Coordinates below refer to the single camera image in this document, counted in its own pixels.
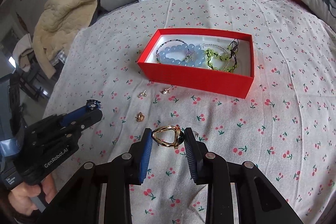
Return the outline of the person's left hand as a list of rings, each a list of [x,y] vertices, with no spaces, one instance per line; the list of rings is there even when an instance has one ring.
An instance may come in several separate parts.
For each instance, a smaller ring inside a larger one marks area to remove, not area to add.
[[[46,195],[46,202],[50,203],[57,194],[54,178],[51,174],[42,181],[42,188]],[[9,193],[9,203],[18,213],[30,216],[34,210],[38,209],[31,198],[40,195],[40,193],[40,186],[30,186],[23,182]]]

